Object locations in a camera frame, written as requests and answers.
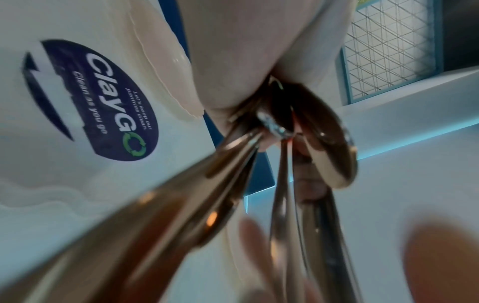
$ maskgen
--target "green recycling symbol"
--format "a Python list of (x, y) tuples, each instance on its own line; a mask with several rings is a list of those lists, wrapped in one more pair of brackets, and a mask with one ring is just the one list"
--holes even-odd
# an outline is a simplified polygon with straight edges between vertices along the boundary
[[(135, 138), (140, 141), (141, 149), (134, 150), (130, 147), (130, 140), (131, 138)], [(123, 147), (125, 147), (126, 151), (129, 152), (133, 157), (141, 157), (146, 153), (146, 143), (142, 137), (134, 132), (128, 132), (123, 135)]]

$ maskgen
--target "metal forceps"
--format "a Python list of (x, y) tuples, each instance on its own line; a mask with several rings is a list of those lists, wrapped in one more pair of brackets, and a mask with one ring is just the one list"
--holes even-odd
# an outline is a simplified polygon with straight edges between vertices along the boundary
[[(294, 136), (291, 109), (306, 138), (303, 147), (309, 151), (300, 156), (299, 137), (293, 139), (294, 177), (297, 179), (297, 168), (309, 155), (311, 167), (329, 188), (329, 198), (305, 202), (296, 182), (296, 203), (290, 197), (285, 150)], [(304, 301), (301, 270), (305, 265), (325, 302), (360, 302), (354, 299), (357, 297), (338, 295), (355, 289), (355, 283), (352, 275), (342, 270), (347, 260), (346, 254), (340, 254), (343, 247), (337, 220), (334, 215), (332, 221), (321, 216), (331, 207), (335, 210), (330, 187), (345, 187), (356, 174), (354, 148), (348, 139), (339, 140), (345, 133), (330, 126), (338, 122), (331, 120), (331, 113), (303, 86), (281, 85), (268, 78), (232, 116), (232, 130), (214, 154), (107, 218), (3, 290), (0, 302), (157, 302), (188, 252), (214, 237), (243, 199), (267, 131), (283, 140), (271, 224), (271, 252), (283, 256), (273, 256), (278, 300)], [(326, 200), (332, 201), (327, 211), (322, 206)], [(332, 265), (331, 260), (341, 266)]]

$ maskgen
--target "metal grid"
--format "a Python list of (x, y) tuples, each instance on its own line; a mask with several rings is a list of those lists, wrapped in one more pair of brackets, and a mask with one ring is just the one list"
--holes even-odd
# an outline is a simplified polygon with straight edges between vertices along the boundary
[(344, 55), (353, 100), (432, 75), (433, 0), (381, 0), (356, 11)]

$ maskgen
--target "stainless steel instrument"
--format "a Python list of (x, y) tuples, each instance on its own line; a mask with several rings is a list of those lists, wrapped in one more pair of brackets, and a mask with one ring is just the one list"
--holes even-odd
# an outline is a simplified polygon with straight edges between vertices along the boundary
[[(295, 136), (291, 109), (304, 137)], [(304, 86), (268, 78), (231, 122), (213, 155), (3, 290), (0, 302), (157, 302), (188, 252), (214, 237), (243, 199), (268, 131), (282, 140), (270, 235), (277, 300), (305, 301), (305, 265), (325, 302), (361, 302), (331, 191), (350, 185), (357, 171), (356, 149), (337, 116)], [(291, 153), (295, 202), (288, 186)]]

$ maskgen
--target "blue sticker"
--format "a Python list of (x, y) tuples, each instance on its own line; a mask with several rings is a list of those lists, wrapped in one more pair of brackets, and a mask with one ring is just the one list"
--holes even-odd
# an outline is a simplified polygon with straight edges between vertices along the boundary
[(42, 112), (66, 137), (75, 141), (71, 129), (51, 102), (38, 75), (48, 76), (39, 66), (49, 60), (54, 77), (60, 76), (70, 94), (83, 131), (94, 152), (118, 161), (136, 161), (150, 155), (158, 143), (158, 123), (146, 96), (135, 82), (105, 56), (66, 40), (45, 40), (46, 57), (32, 51), (25, 57), (23, 74)]

